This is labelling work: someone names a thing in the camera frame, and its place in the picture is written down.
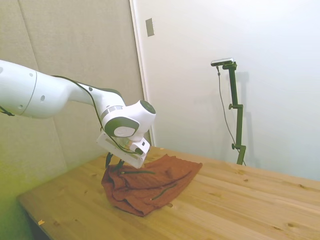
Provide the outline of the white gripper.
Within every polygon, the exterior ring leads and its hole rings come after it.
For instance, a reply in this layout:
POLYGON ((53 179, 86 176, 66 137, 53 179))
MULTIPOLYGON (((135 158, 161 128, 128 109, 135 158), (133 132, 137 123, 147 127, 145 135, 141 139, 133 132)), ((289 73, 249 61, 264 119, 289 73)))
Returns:
POLYGON ((150 143, 143 137, 140 141, 132 141, 126 137, 110 137, 106 133, 101 133, 96 143, 109 153, 105 158, 105 168, 110 165, 113 155, 121 159, 117 164, 117 169, 121 169, 124 163, 139 169, 144 164, 150 143))

